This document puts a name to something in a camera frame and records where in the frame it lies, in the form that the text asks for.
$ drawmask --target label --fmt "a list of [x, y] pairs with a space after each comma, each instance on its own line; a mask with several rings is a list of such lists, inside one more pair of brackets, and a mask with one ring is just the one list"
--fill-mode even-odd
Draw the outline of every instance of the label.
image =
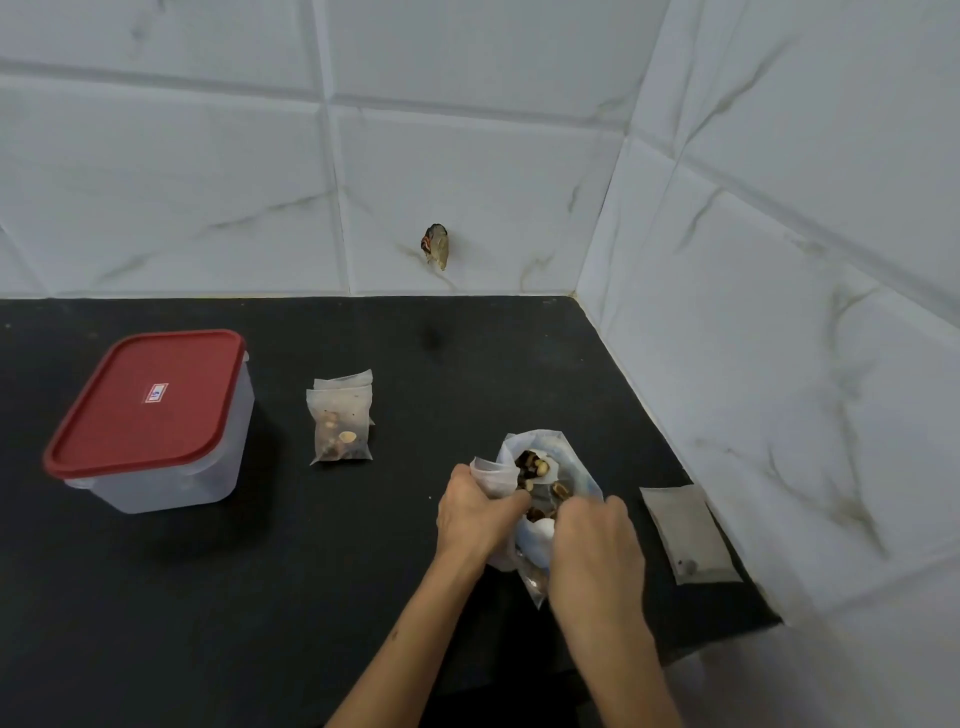
[[163, 399], [163, 393], [167, 391], [167, 384], [155, 384], [150, 388], [150, 394], [147, 395], [147, 399], [144, 400], [145, 404], [150, 404], [151, 402], [160, 401]]

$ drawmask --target kitchen counter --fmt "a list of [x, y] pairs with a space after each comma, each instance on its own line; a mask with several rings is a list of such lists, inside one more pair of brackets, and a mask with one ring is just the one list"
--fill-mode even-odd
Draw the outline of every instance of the kitchen counter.
[[[247, 341], [256, 405], [235, 491], [128, 516], [47, 476], [43, 448], [107, 348], [186, 328]], [[368, 368], [373, 461], [310, 467], [304, 390]], [[4, 301], [0, 392], [5, 725], [323, 722], [420, 582], [453, 465], [536, 427], [562, 430], [627, 502], [664, 660], [776, 622], [746, 574], [674, 584], [637, 487], [689, 478], [569, 298]], [[572, 668], [549, 606], [487, 569], [436, 695]]]

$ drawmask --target clear plastic box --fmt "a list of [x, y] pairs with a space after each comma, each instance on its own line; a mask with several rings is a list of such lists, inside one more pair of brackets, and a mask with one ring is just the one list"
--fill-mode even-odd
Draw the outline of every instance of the clear plastic box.
[[83, 488], [118, 511], [144, 513], [222, 500], [233, 492], [253, 412], [253, 387], [247, 362], [240, 366], [224, 436], [213, 451], [199, 460], [170, 468], [151, 468], [99, 477], [64, 480]]
[[228, 496], [253, 410], [248, 359], [222, 329], [118, 342], [47, 447], [47, 473], [124, 513]]

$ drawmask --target red plastic lid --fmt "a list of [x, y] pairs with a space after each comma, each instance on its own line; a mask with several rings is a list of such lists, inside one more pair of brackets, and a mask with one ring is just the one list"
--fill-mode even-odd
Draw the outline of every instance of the red plastic lid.
[[60, 423], [44, 469], [70, 479], [204, 457], [223, 437], [245, 350], [225, 329], [118, 341]]

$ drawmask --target hand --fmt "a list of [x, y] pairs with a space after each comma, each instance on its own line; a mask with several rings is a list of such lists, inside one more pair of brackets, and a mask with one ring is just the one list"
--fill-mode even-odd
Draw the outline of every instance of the hand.
[[652, 644], [643, 619], [643, 567], [643, 552], [620, 498], [610, 496], [603, 503], [573, 497], [561, 505], [550, 606], [582, 673], [618, 647]]
[[530, 494], [526, 491], [490, 500], [473, 479], [470, 468], [456, 466], [438, 506], [436, 560], [463, 560], [479, 576], [493, 550], [510, 535], [528, 508]]

